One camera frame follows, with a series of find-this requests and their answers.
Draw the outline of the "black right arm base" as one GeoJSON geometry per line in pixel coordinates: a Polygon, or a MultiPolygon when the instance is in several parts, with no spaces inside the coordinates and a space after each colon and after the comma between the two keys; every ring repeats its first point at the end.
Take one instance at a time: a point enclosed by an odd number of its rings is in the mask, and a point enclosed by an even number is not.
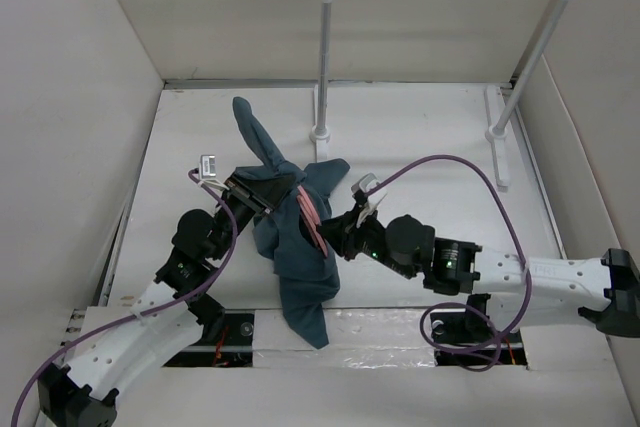
{"type": "Polygon", "coordinates": [[[467,308],[455,309],[452,305],[438,309],[436,306],[425,311],[420,318],[420,334],[429,344],[443,345],[434,348],[437,367],[460,367],[467,371],[488,369],[494,357],[496,366],[528,365],[522,336],[512,332],[500,341],[500,349],[490,344],[471,353],[460,350],[489,341],[493,331],[489,324],[474,311],[467,308]]]}

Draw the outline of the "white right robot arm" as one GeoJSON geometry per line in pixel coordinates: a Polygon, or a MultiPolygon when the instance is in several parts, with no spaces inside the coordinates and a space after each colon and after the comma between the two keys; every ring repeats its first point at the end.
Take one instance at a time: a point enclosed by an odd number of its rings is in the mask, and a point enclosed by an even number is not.
{"type": "Polygon", "coordinates": [[[639,272],[631,254],[610,249],[600,258],[563,260],[496,251],[440,238],[410,215],[382,225],[360,207],[317,228],[345,260],[359,254],[444,296],[466,295],[462,328],[474,340],[497,329],[583,324],[615,337],[639,335],[639,272]]]}

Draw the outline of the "blue t shirt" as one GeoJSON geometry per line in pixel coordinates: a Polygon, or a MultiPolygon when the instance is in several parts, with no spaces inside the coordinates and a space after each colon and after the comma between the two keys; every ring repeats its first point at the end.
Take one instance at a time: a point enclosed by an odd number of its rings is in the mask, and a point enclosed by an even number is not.
{"type": "Polygon", "coordinates": [[[235,97],[232,109],[246,145],[261,162],[259,166],[240,168],[296,175],[295,186],[277,209],[254,221],[253,237],[258,253],[273,261],[288,326],[311,347],[322,349],[329,344],[323,304],[337,295],[340,279],[335,254],[329,251],[324,258],[311,243],[296,200],[297,187],[307,191],[320,220],[327,220],[332,217],[330,196],[346,177],[350,165],[337,158],[300,168],[285,159],[246,99],[235,97]]]}

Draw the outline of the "pink plastic hanger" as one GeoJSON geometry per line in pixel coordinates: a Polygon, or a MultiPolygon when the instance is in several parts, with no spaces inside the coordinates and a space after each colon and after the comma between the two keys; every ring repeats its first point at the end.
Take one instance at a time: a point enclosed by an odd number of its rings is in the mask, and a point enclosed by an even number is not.
{"type": "Polygon", "coordinates": [[[323,257],[327,258],[327,244],[317,230],[317,228],[321,224],[319,214],[307,191],[302,186],[298,186],[297,189],[298,193],[296,196],[296,200],[299,204],[301,216],[309,232],[311,241],[313,245],[322,253],[323,257]]]}

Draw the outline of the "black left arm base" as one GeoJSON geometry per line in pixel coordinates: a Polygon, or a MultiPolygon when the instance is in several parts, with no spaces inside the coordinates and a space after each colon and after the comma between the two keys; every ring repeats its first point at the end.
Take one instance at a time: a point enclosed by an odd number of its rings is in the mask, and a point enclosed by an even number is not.
{"type": "Polygon", "coordinates": [[[253,366],[254,311],[230,311],[216,337],[201,339],[167,361],[173,368],[246,368],[253,366]]]}

